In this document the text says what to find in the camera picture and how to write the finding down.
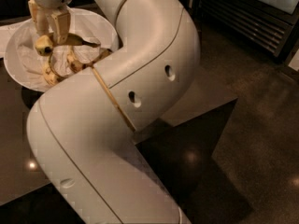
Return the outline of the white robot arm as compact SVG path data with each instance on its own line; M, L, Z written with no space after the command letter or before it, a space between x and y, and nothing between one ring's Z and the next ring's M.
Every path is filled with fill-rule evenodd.
M190 87L200 60L179 0L94 0L120 49L46 91L27 136L85 224L191 224L132 142Z

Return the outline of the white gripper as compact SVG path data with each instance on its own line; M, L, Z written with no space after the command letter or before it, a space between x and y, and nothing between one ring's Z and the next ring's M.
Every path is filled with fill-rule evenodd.
M36 32L47 35L50 27L53 31L54 42L63 44L68 38L71 15L67 7L72 0L29 0L28 6ZM50 26L45 13L45 8L55 8L50 13Z

